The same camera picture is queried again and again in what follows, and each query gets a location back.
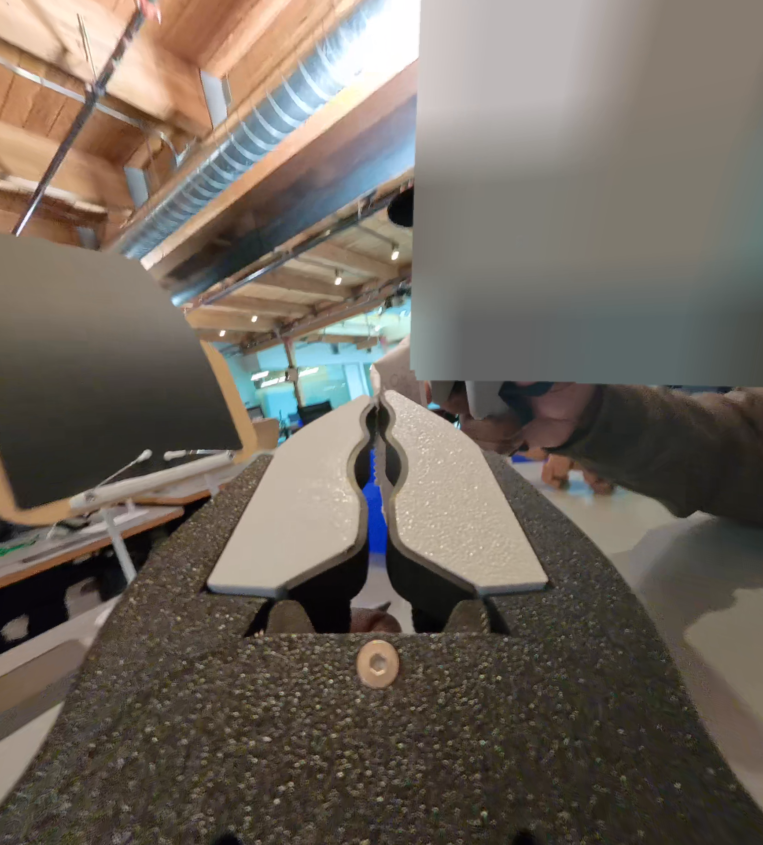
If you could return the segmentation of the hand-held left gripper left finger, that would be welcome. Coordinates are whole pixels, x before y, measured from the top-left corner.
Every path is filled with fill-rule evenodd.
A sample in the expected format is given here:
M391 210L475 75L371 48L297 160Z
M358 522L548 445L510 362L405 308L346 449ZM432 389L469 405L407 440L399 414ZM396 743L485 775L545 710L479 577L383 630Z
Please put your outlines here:
M376 410L361 396L278 447L210 573L211 592L286 596L364 548Z

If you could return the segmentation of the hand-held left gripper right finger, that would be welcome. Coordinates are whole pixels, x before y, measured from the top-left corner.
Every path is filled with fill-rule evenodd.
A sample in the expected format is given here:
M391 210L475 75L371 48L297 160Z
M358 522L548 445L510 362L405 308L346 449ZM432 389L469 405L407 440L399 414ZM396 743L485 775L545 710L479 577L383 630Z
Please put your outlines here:
M477 597L544 590L548 576L482 450L394 390L380 396L380 409L397 551Z

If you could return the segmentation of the blue plastic bin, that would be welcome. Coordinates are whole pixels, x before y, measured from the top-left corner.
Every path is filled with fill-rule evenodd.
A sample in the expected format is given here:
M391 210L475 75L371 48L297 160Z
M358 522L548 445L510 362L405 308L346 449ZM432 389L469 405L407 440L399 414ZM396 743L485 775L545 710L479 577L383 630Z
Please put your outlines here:
M367 539L369 553L385 557L387 555L387 520L383 511L383 498L375 481L370 481L363 488L368 508Z

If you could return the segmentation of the white printed paper bag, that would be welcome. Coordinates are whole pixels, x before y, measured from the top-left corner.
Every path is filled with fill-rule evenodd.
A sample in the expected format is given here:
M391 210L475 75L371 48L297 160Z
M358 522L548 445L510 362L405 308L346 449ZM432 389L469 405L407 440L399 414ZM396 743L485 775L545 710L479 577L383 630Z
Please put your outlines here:
M390 348L370 367L370 381L373 395L380 397L385 391L393 390L416 402L424 408L429 407L429 384L415 375L410 363L410 338L407 334L395 348ZM393 483L387 478L387 442L380 428L376 435L375 468L376 484L380 490L381 509L385 521L388 521L387 504L393 490Z

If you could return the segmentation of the person's right forearm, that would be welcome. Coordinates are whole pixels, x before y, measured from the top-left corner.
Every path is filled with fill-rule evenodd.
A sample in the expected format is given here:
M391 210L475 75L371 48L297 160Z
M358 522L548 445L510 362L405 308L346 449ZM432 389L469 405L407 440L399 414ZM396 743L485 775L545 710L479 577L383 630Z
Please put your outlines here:
M662 503L763 526L763 388L599 386L556 455Z

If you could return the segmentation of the wooden office desk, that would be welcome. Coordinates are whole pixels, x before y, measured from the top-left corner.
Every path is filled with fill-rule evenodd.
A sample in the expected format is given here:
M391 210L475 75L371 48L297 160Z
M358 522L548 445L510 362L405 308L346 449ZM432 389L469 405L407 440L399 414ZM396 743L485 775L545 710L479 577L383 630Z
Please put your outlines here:
M0 544L0 589L77 563L107 547L118 549L125 540L183 515L181 506L119 505L97 512L95 520L75 532L61 533L61 525L43 526Z

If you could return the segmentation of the person's right hand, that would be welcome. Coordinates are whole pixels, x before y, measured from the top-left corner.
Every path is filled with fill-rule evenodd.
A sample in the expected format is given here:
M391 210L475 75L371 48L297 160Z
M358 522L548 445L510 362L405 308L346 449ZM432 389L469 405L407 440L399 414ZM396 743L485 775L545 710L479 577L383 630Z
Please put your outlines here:
M428 382L429 401L456 417L461 431L481 449L502 456L531 449L553 450L576 433L587 412L600 398L600 386L551 383L551 390L534 398L534 419L518 424L513 415L477 420L470 416L464 382Z

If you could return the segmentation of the black wood-rimmed panel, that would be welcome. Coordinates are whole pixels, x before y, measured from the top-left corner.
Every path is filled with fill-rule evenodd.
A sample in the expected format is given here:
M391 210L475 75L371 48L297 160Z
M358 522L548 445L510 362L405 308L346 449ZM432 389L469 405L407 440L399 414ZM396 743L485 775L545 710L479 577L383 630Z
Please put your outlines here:
M0 233L0 518L45 525L145 450L147 481L259 449L223 357L139 261Z

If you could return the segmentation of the corrugated silver duct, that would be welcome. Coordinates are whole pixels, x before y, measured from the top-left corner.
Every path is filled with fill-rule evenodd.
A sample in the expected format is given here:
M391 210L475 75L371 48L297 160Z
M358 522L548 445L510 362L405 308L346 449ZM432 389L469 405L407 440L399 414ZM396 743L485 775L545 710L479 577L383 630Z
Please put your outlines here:
M112 241L143 259L212 206L344 90L373 73L394 73L418 57L421 3L336 2L278 69L239 101Z

